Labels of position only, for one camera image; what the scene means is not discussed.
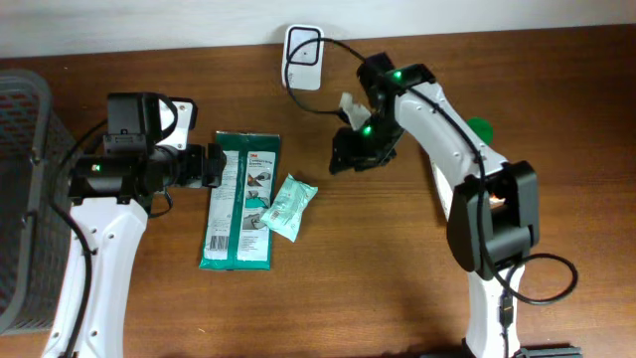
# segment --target white plastic tab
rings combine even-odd
[[[354,130],[360,129],[371,117],[369,110],[359,103],[354,103],[354,97],[348,92],[342,93],[340,107],[347,113],[349,123]]]
[[[432,159],[430,160],[430,166],[433,171],[433,179],[435,180],[435,188],[437,188],[441,208],[444,210],[446,221],[448,221],[450,217],[450,206],[453,203],[453,188],[450,187],[444,173],[442,173],[441,169],[439,169]]]
[[[322,29],[310,25],[291,25],[285,32],[281,78],[285,86],[285,66],[289,55],[303,42],[324,37]],[[318,90],[322,72],[323,42],[307,44],[298,50],[289,64],[289,86],[299,90]]]
[[[177,107],[177,126],[166,139],[160,141],[159,145],[170,145],[177,150],[185,150],[188,143],[188,131],[192,122],[194,105],[186,101],[173,101]],[[159,99],[159,109],[161,115],[161,129],[166,129],[175,120],[170,108]]]

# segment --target green wipe packet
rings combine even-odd
[[[301,183],[287,174],[274,203],[260,217],[260,221],[294,243],[300,229],[302,212],[316,192],[318,188]]]
[[[228,160],[213,189],[199,269],[269,269],[272,233],[260,220],[269,209],[280,136],[217,132]]]

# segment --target wire basket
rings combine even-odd
[[[47,83],[34,73],[0,71],[0,333],[51,328],[62,289],[71,229],[48,205],[57,163],[75,141],[51,110]],[[68,173],[55,183],[68,209]]]

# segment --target wooden desk surface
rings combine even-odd
[[[425,63],[465,117],[495,128],[493,146],[539,175],[542,241],[573,260],[580,285],[565,302],[519,307],[525,345],[570,342],[587,357],[636,357],[636,27],[422,36],[350,44]],[[446,244],[426,155],[406,136],[385,168],[331,176],[335,117],[303,112],[280,83],[282,46],[1,61],[40,73],[55,111],[80,136],[106,116],[112,91],[193,98],[194,143],[217,130],[279,133],[287,173],[320,191],[295,244],[274,236],[271,271],[198,270],[207,191],[174,190],[137,251],[124,329],[126,357],[380,355],[458,345],[468,323],[466,274]],[[333,107],[362,98],[355,60],[326,50]],[[526,294],[568,280],[530,264]],[[46,335],[0,338],[0,356],[39,356]]]

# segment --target green led light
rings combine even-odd
[[[362,128],[362,134],[365,136],[371,134],[372,131],[373,129],[371,128],[370,125],[367,125],[366,127]]]

